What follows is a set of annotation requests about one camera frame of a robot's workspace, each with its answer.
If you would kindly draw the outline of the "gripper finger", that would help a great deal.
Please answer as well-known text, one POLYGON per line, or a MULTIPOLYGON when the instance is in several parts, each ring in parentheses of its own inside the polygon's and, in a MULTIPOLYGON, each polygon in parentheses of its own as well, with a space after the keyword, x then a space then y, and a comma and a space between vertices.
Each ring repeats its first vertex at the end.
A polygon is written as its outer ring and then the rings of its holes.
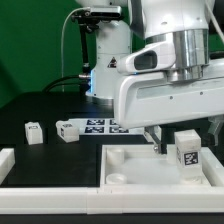
POLYGON ((153 149, 157 154, 166 153, 166 144, 162 142, 162 129, 159 126, 146 127, 145 138, 153 143, 153 149))
POLYGON ((210 127, 208 129, 208 136, 212 146, 218 145, 218 136, 224 126, 224 115, 214 116, 209 118, 210 127))

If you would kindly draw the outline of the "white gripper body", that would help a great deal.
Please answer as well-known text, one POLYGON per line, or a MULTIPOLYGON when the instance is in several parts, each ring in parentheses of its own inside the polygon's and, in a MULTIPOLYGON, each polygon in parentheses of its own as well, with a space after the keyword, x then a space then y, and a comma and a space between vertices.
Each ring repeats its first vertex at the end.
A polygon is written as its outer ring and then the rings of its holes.
POLYGON ((210 62, 203 76, 172 82, 168 73, 177 59, 168 41, 146 45, 117 63, 122 77, 114 96, 114 117, 125 129, 213 117, 224 114, 224 59, 210 62), (154 51, 157 66, 136 70, 136 56, 154 51))

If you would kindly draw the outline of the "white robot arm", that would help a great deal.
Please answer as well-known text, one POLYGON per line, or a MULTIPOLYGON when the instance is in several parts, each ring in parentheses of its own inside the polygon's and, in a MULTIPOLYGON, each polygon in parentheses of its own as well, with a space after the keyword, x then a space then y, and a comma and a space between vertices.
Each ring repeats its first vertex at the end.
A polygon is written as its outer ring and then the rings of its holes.
POLYGON ((97 24, 89 97, 113 103, 125 129, 207 118, 206 139, 224 127, 224 58, 211 60, 216 0, 76 0, 97 24))

